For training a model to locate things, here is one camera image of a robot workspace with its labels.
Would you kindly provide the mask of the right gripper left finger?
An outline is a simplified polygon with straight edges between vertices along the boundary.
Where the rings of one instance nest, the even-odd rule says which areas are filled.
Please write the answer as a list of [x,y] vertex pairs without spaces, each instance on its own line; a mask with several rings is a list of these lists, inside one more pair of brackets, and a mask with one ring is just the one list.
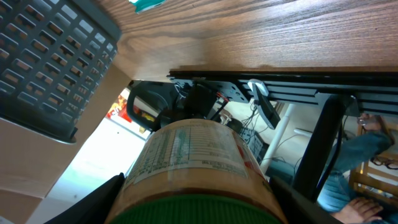
[[103,224],[124,181],[125,176],[122,172],[115,175],[45,224]]

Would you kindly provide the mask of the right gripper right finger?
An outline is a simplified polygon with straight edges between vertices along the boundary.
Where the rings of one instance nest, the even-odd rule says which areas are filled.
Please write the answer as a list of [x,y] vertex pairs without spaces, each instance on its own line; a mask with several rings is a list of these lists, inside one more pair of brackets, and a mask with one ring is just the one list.
[[290,224],[342,224],[278,177],[270,187]]

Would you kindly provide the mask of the green lid white jar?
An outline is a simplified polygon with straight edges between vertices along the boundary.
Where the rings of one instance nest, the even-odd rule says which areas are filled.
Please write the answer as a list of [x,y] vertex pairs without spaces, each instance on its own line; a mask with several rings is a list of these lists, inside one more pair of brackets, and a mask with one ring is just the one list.
[[107,223],[286,223],[242,137],[205,119],[156,131],[134,161]]

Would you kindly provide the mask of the green 3M gloves package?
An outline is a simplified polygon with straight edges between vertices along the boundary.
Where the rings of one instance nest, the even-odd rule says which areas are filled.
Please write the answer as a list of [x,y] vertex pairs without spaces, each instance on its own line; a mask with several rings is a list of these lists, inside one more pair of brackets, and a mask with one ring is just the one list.
[[166,0],[129,0],[129,2],[136,7],[135,13],[140,14],[163,4]]

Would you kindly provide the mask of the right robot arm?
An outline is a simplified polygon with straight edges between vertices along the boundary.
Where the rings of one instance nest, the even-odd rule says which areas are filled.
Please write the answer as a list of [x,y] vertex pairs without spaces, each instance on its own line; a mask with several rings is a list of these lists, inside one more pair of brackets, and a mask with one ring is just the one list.
[[331,95],[292,185],[265,178],[242,137],[207,119],[156,131],[128,176],[117,175],[54,223],[334,223],[316,206],[353,96]]

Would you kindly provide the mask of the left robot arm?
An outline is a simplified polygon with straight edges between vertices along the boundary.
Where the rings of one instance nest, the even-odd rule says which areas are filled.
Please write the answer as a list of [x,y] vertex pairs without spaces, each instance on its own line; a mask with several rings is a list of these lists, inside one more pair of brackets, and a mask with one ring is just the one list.
[[205,85],[131,81],[126,114],[150,132],[184,119],[209,119],[220,122],[220,113],[228,103],[214,109],[222,96]]

